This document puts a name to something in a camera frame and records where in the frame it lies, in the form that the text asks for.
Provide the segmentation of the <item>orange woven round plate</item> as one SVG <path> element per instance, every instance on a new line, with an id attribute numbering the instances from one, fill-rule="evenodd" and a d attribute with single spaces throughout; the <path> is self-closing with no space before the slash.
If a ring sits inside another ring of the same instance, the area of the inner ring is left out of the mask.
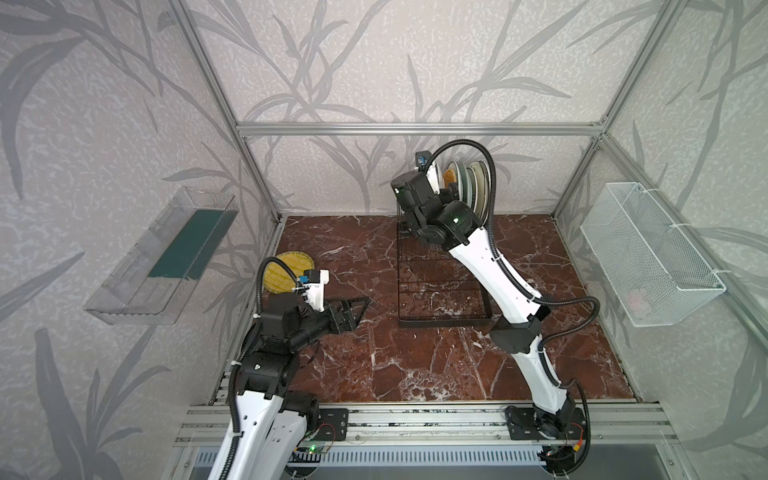
<path id="1" fill-rule="evenodd" d="M 451 185 L 454 185 L 458 182 L 456 171 L 453 168 L 444 170 L 442 178 L 445 188 L 449 188 Z"/>

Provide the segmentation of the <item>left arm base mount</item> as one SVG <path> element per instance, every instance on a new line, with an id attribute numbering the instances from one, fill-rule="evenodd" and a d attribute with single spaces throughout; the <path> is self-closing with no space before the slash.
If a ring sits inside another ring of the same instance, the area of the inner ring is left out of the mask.
<path id="1" fill-rule="evenodd" d="M 307 421 L 307 438 L 316 441 L 344 441 L 349 428 L 350 411 L 347 408 L 321 407 L 318 397 L 308 392 L 289 392 L 285 411 L 298 413 Z"/>

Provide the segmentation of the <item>light green flower plate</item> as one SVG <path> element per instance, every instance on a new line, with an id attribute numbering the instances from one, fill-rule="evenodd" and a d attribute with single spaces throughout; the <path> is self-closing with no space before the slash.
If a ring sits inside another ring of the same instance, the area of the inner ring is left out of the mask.
<path id="1" fill-rule="evenodd" d="M 468 188 L 467 188 L 467 190 L 468 190 L 468 193 L 467 193 L 467 200 L 466 200 L 466 202 L 464 202 L 464 203 L 465 203 L 466 205 L 468 205 L 468 206 L 469 206 L 469 203 L 470 203 L 470 201 L 468 200 L 468 195 L 469 195 L 469 194 L 472 192 L 472 190 L 471 190 L 471 187 L 469 186 L 469 181 L 468 181 Z"/>

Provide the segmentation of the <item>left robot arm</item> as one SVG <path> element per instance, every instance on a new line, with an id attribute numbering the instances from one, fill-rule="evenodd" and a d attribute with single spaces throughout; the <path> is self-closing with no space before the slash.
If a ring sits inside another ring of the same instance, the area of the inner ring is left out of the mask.
<path id="1" fill-rule="evenodd" d="M 230 423 L 209 474 L 212 479 L 278 479 L 296 448 L 321 430 L 316 395 L 291 384 L 301 351 L 326 335 L 355 330 L 371 300 L 367 296 L 327 299 L 326 270 L 297 275 L 276 256 L 258 269 L 261 288 L 269 266 L 287 272 L 287 292 L 255 298 L 255 322 L 231 362 L 227 389 Z"/>

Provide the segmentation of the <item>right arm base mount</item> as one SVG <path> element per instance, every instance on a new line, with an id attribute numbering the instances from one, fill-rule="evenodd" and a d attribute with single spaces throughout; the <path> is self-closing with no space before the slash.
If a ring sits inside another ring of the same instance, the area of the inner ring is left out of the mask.
<path id="1" fill-rule="evenodd" d="M 539 407 L 507 406 L 503 410 L 511 440 L 579 440 L 588 422 L 581 408 L 567 402 L 557 413 Z"/>

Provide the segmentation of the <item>cream plate with plum blossoms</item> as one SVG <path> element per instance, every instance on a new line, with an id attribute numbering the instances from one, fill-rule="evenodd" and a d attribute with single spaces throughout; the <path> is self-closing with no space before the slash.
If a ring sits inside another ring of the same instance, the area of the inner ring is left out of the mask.
<path id="1" fill-rule="evenodd" d="M 482 220 L 486 222 L 489 216 L 489 209 L 490 209 L 491 178 L 490 178 L 490 170 L 486 161 L 480 162 L 480 168 L 482 171 L 482 179 L 483 179 L 483 185 L 484 185 L 483 187 L 484 207 L 482 211 L 483 213 Z"/>

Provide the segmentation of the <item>black wire dish rack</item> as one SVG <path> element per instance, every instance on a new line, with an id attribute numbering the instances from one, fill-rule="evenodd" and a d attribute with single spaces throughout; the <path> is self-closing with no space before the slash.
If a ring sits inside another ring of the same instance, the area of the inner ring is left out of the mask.
<path id="1" fill-rule="evenodd" d="M 491 299 L 477 279 L 447 252 L 425 244 L 397 213 L 397 318 L 402 328 L 485 326 Z"/>

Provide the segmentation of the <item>white plate dark green rim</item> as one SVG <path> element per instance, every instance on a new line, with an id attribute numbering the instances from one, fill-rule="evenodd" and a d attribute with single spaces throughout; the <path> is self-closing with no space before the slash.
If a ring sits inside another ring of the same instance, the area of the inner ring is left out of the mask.
<path id="1" fill-rule="evenodd" d="M 443 187 L 443 179 L 440 171 L 439 163 L 434 160 L 426 171 L 428 182 L 436 194 L 440 193 L 440 189 Z"/>

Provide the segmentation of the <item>sunburst plate teal rim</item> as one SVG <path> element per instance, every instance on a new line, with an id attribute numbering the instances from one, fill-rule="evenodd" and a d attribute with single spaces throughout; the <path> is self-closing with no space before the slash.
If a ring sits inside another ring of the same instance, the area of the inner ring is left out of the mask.
<path id="1" fill-rule="evenodd" d="M 472 166 L 474 167 L 475 174 L 476 174 L 476 177 L 477 177 L 477 182 L 478 182 L 478 205 L 477 205 L 477 214 L 476 215 L 481 220 L 481 222 L 484 222 L 482 220 L 482 216 L 483 216 L 482 211 L 483 211 L 483 207 L 484 207 L 484 200 L 483 200 L 483 187 L 484 187 L 484 185 L 483 185 L 483 179 L 482 179 L 482 171 L 481 171 L 481 168 L 480 168 L 480 161 L 474 162 L 472 164 Z"/>

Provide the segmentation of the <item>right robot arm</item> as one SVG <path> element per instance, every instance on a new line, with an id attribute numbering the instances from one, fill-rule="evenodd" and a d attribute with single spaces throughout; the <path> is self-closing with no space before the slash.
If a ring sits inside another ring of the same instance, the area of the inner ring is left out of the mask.
<path id="1" fill-rule="evenodd" d="M 488 171 L 487 216 L 477 216 L 472 208 L 446 188 L 437 190 L 428 171 L 435 160 L 453 147 L 468 146 L 484 157 Z M 437 245 L 458 260 L 479 281 L 500 307 L 502 317 L 490 332 L 497 347 L 516 361 L 532 395 L 539 428 L 563 429 L 571 421 L 576 403 L 569 394 L 578 383 L 560 380 L 546 346 L 555 339 L 574 334 L 588 326 L 600 312 L 600 301 L 593 296 L 567 300 L 548 300 L 524 282 L 499 251 L 493 234 L 493 214 L 497 175 L 490 151 L 471 139 L 449 141 L 435 152 L 415 154 L 416 168 L 395 177 L 391 188 L 405 216 L 407 231 L 420 241 Z M 541 333 L 543 320 L 553 308 L 576 304 L 591 306 L 590 315 L 577 326 L 547 336 Z"/>

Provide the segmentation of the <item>white plate cloud emblem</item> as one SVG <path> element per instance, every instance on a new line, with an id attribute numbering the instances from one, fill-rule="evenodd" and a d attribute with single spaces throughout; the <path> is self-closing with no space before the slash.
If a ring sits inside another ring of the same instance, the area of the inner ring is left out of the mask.
<path id="1" fill-rule="evenodd" d="M 467 173 L 466 173 L 466 167 L 461 161 L 455 161 L 454 162 L 454 170 L 456 173 L 456 183 L 457 183 L 457 190 L 458 190 L 458 198 L 462 202 L 466 202 L 467 200 L 467 193 L 468 193 L 468 180 L 467 180 Z"/>

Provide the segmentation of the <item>yellow-green round plate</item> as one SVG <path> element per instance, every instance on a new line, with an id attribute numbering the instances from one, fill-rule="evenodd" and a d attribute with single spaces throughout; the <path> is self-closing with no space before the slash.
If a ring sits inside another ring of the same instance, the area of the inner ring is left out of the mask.
<path id="1" fill-rule="evenodd" d="M 305 252 L 286 251 L 278 254 L 277 258 L 296 278 L 302 276 L 305 270 L 315 269 L 314 260 Z M 263 277 L 263 287 L 272 294 L 288 293 L 295 287 L 295 281 L 282 266 L 271 262 Z"/>

